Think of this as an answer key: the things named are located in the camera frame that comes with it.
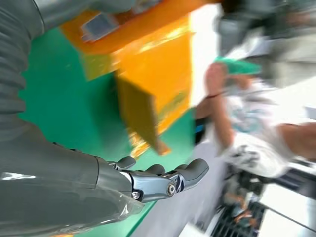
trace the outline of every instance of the metal grate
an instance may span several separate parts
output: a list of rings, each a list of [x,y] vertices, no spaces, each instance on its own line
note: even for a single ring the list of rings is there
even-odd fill
[[[235,223],[232,217],[234,207],[225,207],[213,231],[213,237],[257,237],[265,208],[259,203],[250,203],[249,210],[258,223],[258,229],[253,227],[244,228]]]

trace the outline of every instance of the green floor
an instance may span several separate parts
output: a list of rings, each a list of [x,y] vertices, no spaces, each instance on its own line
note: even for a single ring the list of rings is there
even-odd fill
[[[130,146],[112,75],[87,82],[77,52],[57,29],[35,39],[29,59],[29,68],[24,73],[27,87],[20,93],[27,106],[22,118],[39,126],[51,142],[67,148],[114,161],[129,155]],[[171,154],[159,157],[149,150],[133,169],[159,163],[170,170],[185,163],[193,148],[192,133],[192,113],[188,112],[163,136]],[[81,235],[128,236],[153,205],[147,204],[142,213],[125,221]]]

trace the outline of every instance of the label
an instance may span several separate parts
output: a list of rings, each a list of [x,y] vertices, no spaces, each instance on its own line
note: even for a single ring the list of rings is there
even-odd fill
[[[82,39],[84,42],[94,42],[108,35],[119,27],[119,24],[112,16],[101,13],[85,23],[81,27],[84,35]]]

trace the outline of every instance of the human hand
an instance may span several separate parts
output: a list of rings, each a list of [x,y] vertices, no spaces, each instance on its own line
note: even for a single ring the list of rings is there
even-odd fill
[[[287,22],[291,25],[304,25],[308,22],[308,18],[303,13],[290,13],[287,17]]]
[[[211,64],[205,74],[205,85],[209,96],[220,94],[226,80],[226,67],[222,63]]]

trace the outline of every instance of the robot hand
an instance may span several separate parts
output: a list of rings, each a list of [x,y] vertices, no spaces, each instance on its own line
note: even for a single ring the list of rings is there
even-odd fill
[[[145,171],[127,170],[136,164],[133,157],[124,157],[118,163],[108,164],[127,178],[132,185],[131,197],[143,203],[170,198],[176,193],[192,188],[210,169],[203,159],[196,159],[189,165],[180,165],[170,172],[165,172],[159,164]]]

